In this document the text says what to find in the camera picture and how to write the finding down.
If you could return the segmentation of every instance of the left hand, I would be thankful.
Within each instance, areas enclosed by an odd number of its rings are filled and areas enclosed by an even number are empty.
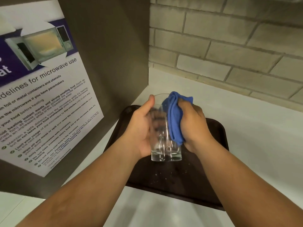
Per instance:
[[[150,121],[148,113],[153,106],[154,96],[150,95],[148,101],[134,111],[123,134],[134,150],[139,152],[141,158],[150,155],[152,152],[149,142]]]

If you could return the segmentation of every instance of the microwave image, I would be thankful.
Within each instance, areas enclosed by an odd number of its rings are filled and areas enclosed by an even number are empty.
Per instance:
[[[28,70],[73,49],[64,25],[5,41]]]

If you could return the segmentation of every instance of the drinking glass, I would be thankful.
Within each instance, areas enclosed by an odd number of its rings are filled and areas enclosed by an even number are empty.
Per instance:
[[[155,95],[155,105],[150,110],[151,160],[157,162],[182,160],[181,146],[171,140],[168,129],[168,105],[163,101],[169,94]]]

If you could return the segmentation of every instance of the forearm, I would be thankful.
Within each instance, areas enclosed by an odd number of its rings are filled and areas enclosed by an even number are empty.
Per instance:
[[[102,226],[140,159],[125,137],[30,213],[24,226]]]
[[[303,211],[217,141],[195,143],[210,184],[235,226],[301,226]]]

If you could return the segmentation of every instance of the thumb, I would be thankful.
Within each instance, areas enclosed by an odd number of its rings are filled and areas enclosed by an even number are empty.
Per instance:
[[[191,103],[181,98],[178,100],[178,106],[182,109],[183,113],[189,113],[193,110]]]
[[[145,102],[137,111],[139,111],[140,114],[146,115],[149,110],[154,106],[154,95],[150,95],[148,101]]]

